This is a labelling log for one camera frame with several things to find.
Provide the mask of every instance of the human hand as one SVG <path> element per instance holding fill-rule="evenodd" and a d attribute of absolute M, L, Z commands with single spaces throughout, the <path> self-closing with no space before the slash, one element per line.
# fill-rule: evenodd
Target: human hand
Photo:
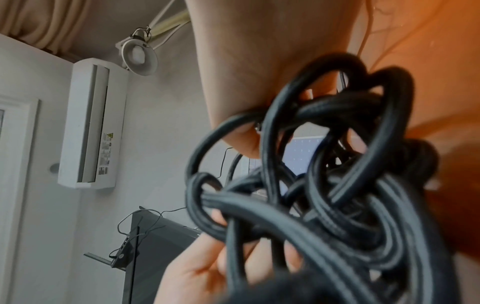
<path fill-rule="evenodd" d="M 306 64 L 345 51 L 361 1 L 186 0 L 195 32 L 198 65 L 213 128 L 232 115 L 267 107 Z M 312 86 L 334 88 L 332 74 Z M 241 154 L 259 157 L 252 125 L 224 140 Z"/>
<path fill-rule="evenodd" d="M 226 224 L 218 210 L 212 218 Z M 245 271 L 250 284 L 272 275 L 270 242 L 262 239 L 244 246 Z M 302 259 L 290 245 L 285 256 L 291 271 L 296 271 Z M 211 304 L 226 295 L 227 252 L 225 244 L 202 233 L 182 254 L 168 265 L 154 304 Z"/>

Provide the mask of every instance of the door frame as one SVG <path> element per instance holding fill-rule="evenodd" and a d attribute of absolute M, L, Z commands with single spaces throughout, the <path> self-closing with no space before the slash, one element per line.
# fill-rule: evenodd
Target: door frame
<path fill-rule="evenodd" d="M 0 94 L 0 304 L 12 282 L 24 191 L 39 100 Z"/>

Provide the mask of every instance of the beige curtain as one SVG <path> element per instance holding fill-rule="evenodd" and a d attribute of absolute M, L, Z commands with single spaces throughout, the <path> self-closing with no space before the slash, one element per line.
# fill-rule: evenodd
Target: beige curtain
<path fill-rule="evenodd" d="M 0 0 L 0 34 L 53 54 L 72 46 L 92 0 Z"/>

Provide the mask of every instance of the curtain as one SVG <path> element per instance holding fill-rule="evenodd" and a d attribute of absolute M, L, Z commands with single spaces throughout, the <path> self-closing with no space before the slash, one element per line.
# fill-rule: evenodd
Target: curtain
<path fill-rule="evenodd" d="M 53 54 L 72 46 L 92 0 L 0 0 L 0 34 Z"/>

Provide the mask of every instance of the white wall-mounted air conditioner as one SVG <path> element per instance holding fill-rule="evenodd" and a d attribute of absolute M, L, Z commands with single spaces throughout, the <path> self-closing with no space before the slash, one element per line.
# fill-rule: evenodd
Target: white wall-mounted air conditioner
<path fill-rule="evenodd" d="M 129 72 L 99 59 L 73 65 L 58 183 L 115 187 Z"/>

